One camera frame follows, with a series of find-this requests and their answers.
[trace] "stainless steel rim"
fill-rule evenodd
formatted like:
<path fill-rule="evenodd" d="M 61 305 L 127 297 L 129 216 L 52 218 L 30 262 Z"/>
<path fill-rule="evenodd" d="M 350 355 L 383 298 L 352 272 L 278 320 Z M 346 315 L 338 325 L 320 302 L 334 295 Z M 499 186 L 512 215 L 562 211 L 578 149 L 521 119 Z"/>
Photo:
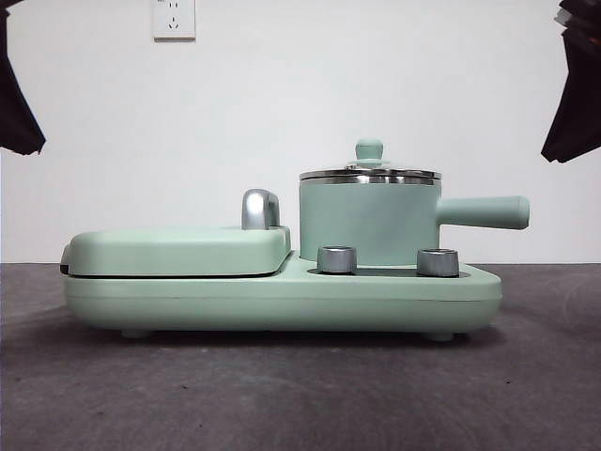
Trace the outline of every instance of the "stainless steel rim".
<path fill-rule="evenodd" d="M 439 179 L 426 179 L 422 177 L 393 177 L 393 176 L 347 176 L 347 177 L 321 177 L 315 179 L 301 179 L 300 185 L 325 184 L 336 185 L 342 183 L 390 183 L 401 185 L 430 185 L 440 186 Z"/>
<path fill-rule="evenodd" d="M 416 169 L 332 169 L 329 171 L 313 171 L 300 174 L 301 180 L 328 179 L 347 177 L 405 177 L 411 179 L 442 179 L 439 172 L 420 171 Z"/>

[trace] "sandwich maker lid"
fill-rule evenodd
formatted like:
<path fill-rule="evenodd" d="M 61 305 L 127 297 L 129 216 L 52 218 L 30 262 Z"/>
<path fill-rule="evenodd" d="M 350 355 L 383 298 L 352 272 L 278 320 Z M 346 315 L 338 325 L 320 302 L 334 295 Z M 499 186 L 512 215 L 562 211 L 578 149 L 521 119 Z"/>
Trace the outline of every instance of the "sandwich maker lid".
<path fill-rule="evenodd" d="M 259 275 L 276 272 L 289 252 L 284 226 L 121 229 L 75 236 L 61 271 L 82 277 Z"/>

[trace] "silver knob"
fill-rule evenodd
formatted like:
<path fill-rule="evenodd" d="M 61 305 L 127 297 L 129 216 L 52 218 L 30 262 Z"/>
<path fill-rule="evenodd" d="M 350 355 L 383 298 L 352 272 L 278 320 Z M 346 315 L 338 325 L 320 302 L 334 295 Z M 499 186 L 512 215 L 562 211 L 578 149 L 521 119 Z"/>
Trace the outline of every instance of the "silver knob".
<path fill-rule="evenodd" d="M 328 274 L 353 274 L 357 271 L 357 250 L 349 246 L 320 247 L 317 270 Z"/>
<path fill-rule="evenodd" d="M 420 249 L 417 251 L 417 273 L 431 277 L 457 277 L 459 258 L 453 249 Z"/>

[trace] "pot handle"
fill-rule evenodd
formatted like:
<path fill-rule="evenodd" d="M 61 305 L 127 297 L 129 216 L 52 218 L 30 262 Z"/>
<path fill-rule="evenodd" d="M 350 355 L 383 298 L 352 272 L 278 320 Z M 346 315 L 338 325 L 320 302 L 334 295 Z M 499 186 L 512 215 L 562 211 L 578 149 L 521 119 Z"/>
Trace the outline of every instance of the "pot handle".
<path fill-rule="evenodd" d="M 441 199 L 437 215 L 439 224 L 522 229 L 530 220 L 530 202 L 520 195 Z"/>

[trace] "lid knob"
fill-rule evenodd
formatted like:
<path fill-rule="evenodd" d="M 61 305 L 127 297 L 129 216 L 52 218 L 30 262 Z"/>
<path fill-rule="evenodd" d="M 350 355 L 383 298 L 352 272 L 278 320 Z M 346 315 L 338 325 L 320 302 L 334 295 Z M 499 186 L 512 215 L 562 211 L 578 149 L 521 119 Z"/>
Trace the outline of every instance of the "lid knob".
<path fill-rule="evenodd" d="M 360 139 L 355 153 L 358 160 L 381 160 L 384 145 L 379 139 Z"/>

